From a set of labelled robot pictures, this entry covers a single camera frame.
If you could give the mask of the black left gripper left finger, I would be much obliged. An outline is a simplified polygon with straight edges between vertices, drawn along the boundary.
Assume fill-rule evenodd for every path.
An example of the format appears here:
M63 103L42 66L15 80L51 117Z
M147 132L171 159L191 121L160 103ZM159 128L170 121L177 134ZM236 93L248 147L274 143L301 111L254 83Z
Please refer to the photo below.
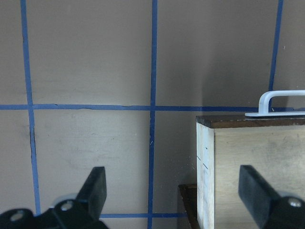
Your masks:
M106 198L105 167L94 167L76 196L76 201L82 204L94 220L98 220Z

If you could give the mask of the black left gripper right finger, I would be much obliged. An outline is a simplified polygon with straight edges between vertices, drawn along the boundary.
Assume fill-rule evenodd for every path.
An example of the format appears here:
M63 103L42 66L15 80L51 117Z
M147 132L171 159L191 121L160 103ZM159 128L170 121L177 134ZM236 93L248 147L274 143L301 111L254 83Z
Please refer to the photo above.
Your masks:
M238 194L259 228L263 228L281 196L252 165L241 165Z

